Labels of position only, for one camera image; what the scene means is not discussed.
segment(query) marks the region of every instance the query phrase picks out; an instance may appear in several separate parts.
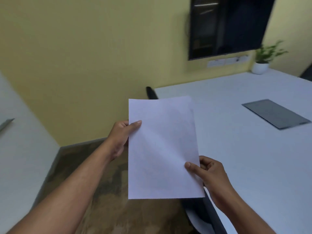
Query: green plant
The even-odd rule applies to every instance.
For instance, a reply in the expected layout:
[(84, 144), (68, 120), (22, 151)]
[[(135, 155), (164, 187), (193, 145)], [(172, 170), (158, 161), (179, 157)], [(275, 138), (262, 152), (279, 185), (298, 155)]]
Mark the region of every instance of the green plant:
[(275, 57), (288, 53), (288, 51), (284, 49), (277, 49), (282, 42), (283, 40), (278, 40), (275, 45), (272, 46), (261, 45), (261, 47), (256, 50), (255, 62), (260, 64), (270, 63)]

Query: sheet of paper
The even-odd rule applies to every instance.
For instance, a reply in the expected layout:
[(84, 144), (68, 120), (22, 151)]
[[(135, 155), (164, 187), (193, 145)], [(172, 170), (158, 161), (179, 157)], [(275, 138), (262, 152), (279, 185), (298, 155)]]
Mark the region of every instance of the sheet of paper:
[(202, 181), (185, 168), (199, 165), (192, 99), (129, 99), (129, 199), (205, 197)]

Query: person's right arm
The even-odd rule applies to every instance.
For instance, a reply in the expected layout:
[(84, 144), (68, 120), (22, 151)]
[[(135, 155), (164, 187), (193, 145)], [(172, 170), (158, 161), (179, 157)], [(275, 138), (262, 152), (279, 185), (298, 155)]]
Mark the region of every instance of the person's right arm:
[(238, 195), (221, 162), (199, 156), (200, 167), (185, 163), (185, 168), (198, 175), (215, 205), (231, 221), (238, 234), (276, 234), (272, 228)]

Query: person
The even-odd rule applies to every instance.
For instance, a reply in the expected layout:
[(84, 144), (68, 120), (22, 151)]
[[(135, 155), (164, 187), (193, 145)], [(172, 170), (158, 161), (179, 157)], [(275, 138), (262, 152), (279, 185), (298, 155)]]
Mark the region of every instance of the person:
[[(107, 139), (8, 234), (75, 233), (105, 168), (122, 153), (129, 135), (141, 124), (142, 121), (130, 125), (128, 121), (116, 122)], [(220, 162), (204, 156), (199, 160), (200, 167), (186, 162), (185, 168), (203, 180), (213, 202), (229, 218), (237, 233), (275, 233), (238, 195)]]

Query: hand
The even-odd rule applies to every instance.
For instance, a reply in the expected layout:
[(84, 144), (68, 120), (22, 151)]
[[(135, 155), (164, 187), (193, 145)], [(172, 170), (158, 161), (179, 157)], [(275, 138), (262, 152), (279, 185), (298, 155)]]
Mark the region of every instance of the hand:
[(222, 163), (205, 156), (199, 156), (199, 161), (200, 167), (186, 162), (185, 168), (203, 180), (215, 205), (226, 213), (228, 203), (239, 196), (232, 187)]
[(142, 121), (133, 122), (118, 121), (114, 124), (107, 139), (101, 146), (108, 146), (111, 154), (111, 160), (117, 158), (123, 151), (123, 146), (131, 133), (140, 128)]

